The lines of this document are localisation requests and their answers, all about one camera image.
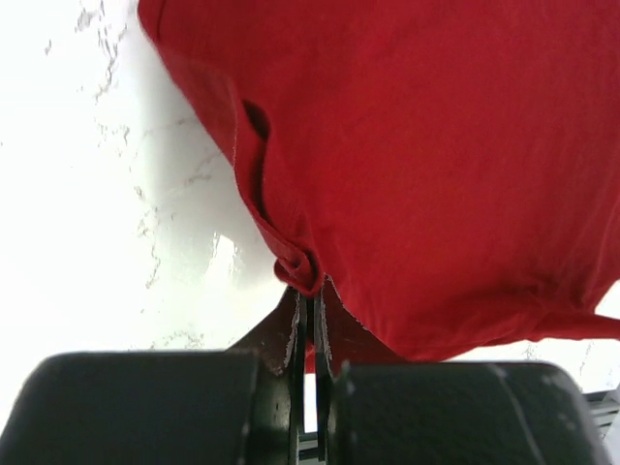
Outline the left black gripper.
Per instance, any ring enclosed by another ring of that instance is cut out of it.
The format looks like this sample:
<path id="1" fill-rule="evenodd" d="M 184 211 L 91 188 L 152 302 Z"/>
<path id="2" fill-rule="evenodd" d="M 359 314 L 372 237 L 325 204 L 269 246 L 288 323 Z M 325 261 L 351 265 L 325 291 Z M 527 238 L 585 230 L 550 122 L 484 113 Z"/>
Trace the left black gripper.
<path id="1" fill-rule="evenodd" d="M 329 384 L 329 464 L 606 464 L 574 382 L 540 363 L 345 364 Z M 12 411 L 15 464 L 296 464 L 285 377 L 252 354 L 69 354 Z"/>

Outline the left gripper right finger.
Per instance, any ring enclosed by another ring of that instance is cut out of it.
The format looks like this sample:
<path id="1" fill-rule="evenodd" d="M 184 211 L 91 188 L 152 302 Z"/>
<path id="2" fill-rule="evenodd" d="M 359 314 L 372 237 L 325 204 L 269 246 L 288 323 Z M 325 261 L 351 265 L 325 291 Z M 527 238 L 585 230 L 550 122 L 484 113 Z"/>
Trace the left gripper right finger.
<path id="1" fill-rule="evenodd" d="M 402 364 L 406 359 L 387 347 L 346 309 L 329 277 L 312 299 L 312 343 L 319 459 L 335 464 L 337 459 L 329 444 L 329 424 L 335 421 L 331 395 L 342 366 Z"/>

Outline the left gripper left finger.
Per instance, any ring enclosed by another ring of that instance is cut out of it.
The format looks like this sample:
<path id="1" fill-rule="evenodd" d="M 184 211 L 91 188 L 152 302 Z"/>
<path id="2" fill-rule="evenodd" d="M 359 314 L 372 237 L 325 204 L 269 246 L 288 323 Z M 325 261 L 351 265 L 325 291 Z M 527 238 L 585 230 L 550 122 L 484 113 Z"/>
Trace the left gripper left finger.
<path id="1" fill-rule="evenodd" d="M 277 306 L 227 349 L 258 362 L 244 426 L 246 464 L 296 464 L 303 431 L 306 298 L 286 289 Z"/>

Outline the dark red t shirt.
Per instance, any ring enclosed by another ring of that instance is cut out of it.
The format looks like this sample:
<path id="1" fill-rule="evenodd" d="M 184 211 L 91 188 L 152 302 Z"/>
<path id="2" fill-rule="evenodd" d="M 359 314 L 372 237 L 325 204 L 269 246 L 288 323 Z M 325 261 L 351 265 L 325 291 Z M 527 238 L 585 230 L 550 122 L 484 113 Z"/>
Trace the dark red t shirt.
<path id="1" fill-rule="evenodd" d="M 142 1 L 305 295 L 408 360 L 615 339 L 615 1 Z"/>

